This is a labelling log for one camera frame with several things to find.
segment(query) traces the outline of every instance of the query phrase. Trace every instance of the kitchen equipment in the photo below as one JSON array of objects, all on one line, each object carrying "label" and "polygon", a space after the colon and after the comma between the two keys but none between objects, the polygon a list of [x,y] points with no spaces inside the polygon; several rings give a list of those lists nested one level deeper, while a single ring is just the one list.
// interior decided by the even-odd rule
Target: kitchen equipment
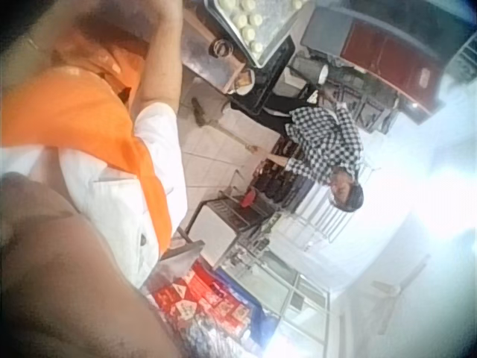
[{"label": "kitchen equipment", "polygon": [[[223,9],[219,0],[205,0],[207,10],[236,41],[247,59],[261,69],[290,32],[299,10],[294,8],[293,2],[290,0],[259,0],[255,1],[255,4],[256,7],[253,10],[245,10],[238,4],[233,10],[229,10]],[[253,15],[260,15],[262,23],[259,26],[249,25],[240,29],[233,21],[238,14],[246,14],[249,18]],[[251,36],[251,30],[253,30],[254,38],[244,39],[244,29],[246,29],[246,37]],[[262,52],[252,51],[252,47],[256,49],[256,45],[252,46],[250,42],[252,40],[255,41],[255,44],[262,45]]]}]

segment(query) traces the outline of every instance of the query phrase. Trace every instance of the person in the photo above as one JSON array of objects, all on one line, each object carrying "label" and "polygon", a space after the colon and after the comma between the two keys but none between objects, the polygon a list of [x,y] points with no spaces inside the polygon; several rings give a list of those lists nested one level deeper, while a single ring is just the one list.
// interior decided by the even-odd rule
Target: person
[{"label": "person", "polygon": [[157,19],[149,46],[88,13],[54,43],[54,65],[10,89],[1,108],[0,174],[67,198],[135,287],[187,211],[177,134],[183,3],[148,6]]},{"label": "person", "polygon": [[4,175],[0,219],[2,357],[238,357],[207,317],[185,326],[160,314],[50,186]]},{"label": "person", "polygon": [[[328,185],[332,204],[351,213],[361,208],[364,202],[363,189],[358,183],[363,145],[346,104],[337,102],[330,89],[325,89],[324,95],[334,105],[335,112],[300,99],[272,94],[265,106],[282,115],[267,110],[252,116],[245,113],[259,124],[299,144],[305,154],[302,160],[271,154],[257,146],[253,150],[286,171]],[[240,110],[234,103],[230,107]]]}]

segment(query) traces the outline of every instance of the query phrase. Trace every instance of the ceiling fan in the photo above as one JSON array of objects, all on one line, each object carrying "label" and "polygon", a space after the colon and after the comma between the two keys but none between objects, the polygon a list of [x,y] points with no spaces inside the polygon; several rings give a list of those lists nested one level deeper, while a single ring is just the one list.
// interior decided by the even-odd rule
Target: ceiling fan
[{"label": "ceiling fan", "polygon": [[385,294],[386,297],[380,300],[380,302],[374,307],[373,313],[380,315],[378,320],[377,334],[382,336],[388,330],[389,322],[393,316],[394,310],[399,297],[406,291],[406,289],[416,280],[419,274],[427,266],[431,255],[426,255],[411,273],[397,285],[390,285],[381,281],[373,281],[371,286]]}]

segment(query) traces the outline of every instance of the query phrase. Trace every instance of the black pants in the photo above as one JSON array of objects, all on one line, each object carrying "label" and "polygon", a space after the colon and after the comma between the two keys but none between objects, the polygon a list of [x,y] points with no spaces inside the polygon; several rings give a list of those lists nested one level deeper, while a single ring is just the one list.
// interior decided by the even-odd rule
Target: black pants
[{"label": "black pants", "polygon": [[[276,110],[278,112],[289,114],[292,110],[296,110],[300,107],[308,107],[308,102],[303,99],[298,98],[289,98],[283,97],[281,95],[271,94],[265,107],[269,110]],[[262,110],[258,115],[251,116],[249,113],[244,112],[239,106],[232,102],[231,107],[234,110],[240,110],[255,122],[271,129],[272,131],[277,132],[278,134],[287,137],[288,134],[285,130],[285,125],[291,123],[290,116],[274,116],[273,114],[268,113],[266,110]]]}]

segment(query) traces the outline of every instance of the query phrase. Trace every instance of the dough ball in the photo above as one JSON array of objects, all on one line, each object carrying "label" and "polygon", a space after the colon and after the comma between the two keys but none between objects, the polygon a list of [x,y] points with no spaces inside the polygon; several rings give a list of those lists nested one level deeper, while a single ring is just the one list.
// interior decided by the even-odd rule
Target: dough ball
[{"label": "dough ball", "polygon": [[252,26],[259,27],[263,23],[263,18],[259,13],[253,13],[248,17],[248,21]]},{"label": "dough ball", "polygon": [[241,30],[241,36],[244,38],[245,42],[250,42],[255,40],[255,30],[251,26],[245,26]]},{"label": "dough ball", "polygon": [[243,13],[235,15],[232,21],[237,28],[244,28],[247,26],[247,17]]},{"label": "dough ball", "polygon": [[236,0],[219,0],[218,3],[226,12],[230,12],[236,7]]},{"label": "dough ball", "polygon": [[250,43],[250,49],[255,54],[261,54],[263,52],[263,45],[258,41],[252,41]]},{"label": "dough ball", "polygon": [[241,0],[241,7],[247,12],[251,12],[255,10],[255,0]]},{"label": "dough ball", "polygon": [[301,9],[302,6],[303,6],[303,3],[301,2],[301,0],[293,0],[293,8],[295,10]]}]

